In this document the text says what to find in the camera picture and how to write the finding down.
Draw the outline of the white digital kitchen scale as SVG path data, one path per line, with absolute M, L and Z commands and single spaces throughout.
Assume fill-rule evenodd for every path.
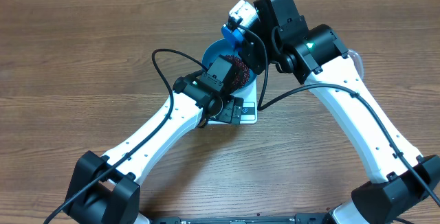
M 238 125 L 255 124 L 258 119 L 258 114 L 257 114 L 257 110 L 256 110 L 256 106 L 258 103 L 257 97 L 256 97 L 256 89 L 251 91 L 247 95 L 241 95 L 241 94 L 234 95 L 232 93 L 230 96 L 240 97 L 240 98 L 244 99 L 241 122 Z M 216 121 L 216 116 L 210 117 L 208 119 L 208 123 L 209 124 L 226 124 L 226 123 L 221 123 L 221 122 Z

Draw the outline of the blue plastic measuring scoop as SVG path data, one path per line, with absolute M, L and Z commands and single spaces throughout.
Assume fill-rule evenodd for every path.
M 221 28 L 221 33 L 224 39 L 233 47 L 233 49 L 238 49 L 241 47 L 244 41 L 244 36 L 242 31 L 237 27 L 230 27 L 224 24 Z

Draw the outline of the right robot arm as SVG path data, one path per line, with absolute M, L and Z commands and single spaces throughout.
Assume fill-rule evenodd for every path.
M 427 198 L 438 201 L 439 157 L 425 156 L 392 124 L 362 80 L 362 62 L 328 25 L 309 28 L 294 0 L 239 1 L 223 36 L 256 74 L 293 74 L 329 110 L 359 155 L 368 181 L 325 223 L 391 223 Z

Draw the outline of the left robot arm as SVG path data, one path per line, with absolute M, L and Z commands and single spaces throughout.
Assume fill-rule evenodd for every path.
M 256 98 L 252 76 L 189 74 L 169 90 L 162 107 L 132 136 L 102 156 L 88 151 L 77 161 L 64 213 L 78 223 L 149 223 L 140 213 L 140 191 L 154 165 L 202 121 L 243 123 L 243 105 Z

